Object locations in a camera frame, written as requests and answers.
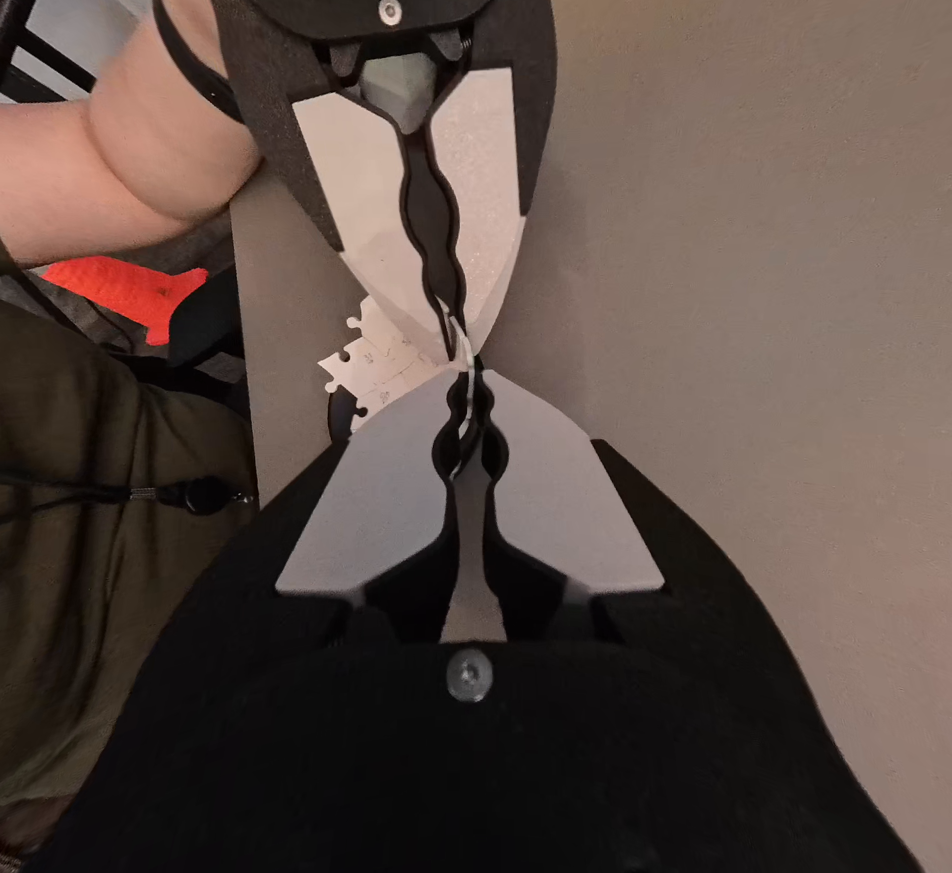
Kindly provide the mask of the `orange red tape strip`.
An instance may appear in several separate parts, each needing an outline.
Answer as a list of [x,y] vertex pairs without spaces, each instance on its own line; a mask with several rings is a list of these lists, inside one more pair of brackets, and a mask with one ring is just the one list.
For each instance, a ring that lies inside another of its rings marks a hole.
[[171,320],[184,299],[207,283],[209,273],[195,268],[164,272],[108,256],[87,256],[45,267],[41,276],[52,285],[88,299],[146,329],[146,343],[166,346]]

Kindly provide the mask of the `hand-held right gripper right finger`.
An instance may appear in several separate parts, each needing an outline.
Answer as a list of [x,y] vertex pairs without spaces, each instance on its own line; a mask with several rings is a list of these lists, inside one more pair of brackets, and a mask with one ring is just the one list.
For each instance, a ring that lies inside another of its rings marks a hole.
[[664,580],[588,434],[494,370],[482,374],[488,422],[506,451],[495,479],[504,543],[554,570],[569,596],[662,589]]

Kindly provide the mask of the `white half puzzle ball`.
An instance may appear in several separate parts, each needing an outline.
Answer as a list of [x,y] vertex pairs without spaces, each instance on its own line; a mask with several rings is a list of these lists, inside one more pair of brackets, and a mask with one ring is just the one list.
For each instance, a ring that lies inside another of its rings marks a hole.
[[380,410],[447,368],[412,345],[369,296],[347,325],[357,337],[318,362],[328,376],[327,422],[333,441],[348,439]]

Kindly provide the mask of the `person's left forearm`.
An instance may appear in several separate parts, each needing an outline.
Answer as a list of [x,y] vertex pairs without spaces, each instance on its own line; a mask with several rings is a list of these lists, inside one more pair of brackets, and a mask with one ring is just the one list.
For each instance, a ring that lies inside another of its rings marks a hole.
[[190,66],[228,79],[210,0],[161,0],[88,98],[1,109],[2,256],[22,268],[145,248],[225,209],[261,164],[242,122],[201,94]]

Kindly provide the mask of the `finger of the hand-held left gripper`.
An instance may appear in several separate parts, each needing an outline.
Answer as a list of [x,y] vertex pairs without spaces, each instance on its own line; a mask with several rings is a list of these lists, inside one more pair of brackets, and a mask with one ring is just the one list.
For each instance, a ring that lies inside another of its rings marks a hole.
[[450,361],[452,333],[426,297],[422,254],[404,220],[408,171],[397,126],[340,93],[298,101],[292,112],[340,238],[340,259],[413,346],[434,362]]
[[428,132],[456,204],[455,256],[463,318],[479,353],[512,279],[527,218],[521,211],[512,70],[470,70],[444,94]]

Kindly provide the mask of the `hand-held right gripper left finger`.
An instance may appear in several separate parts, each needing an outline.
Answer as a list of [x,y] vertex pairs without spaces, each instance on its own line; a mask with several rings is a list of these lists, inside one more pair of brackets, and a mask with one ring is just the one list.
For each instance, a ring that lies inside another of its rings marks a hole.
[[348,441],[276,582],[283,595],[361,600],[436,543],[461,463],[465,374],[443,371]]

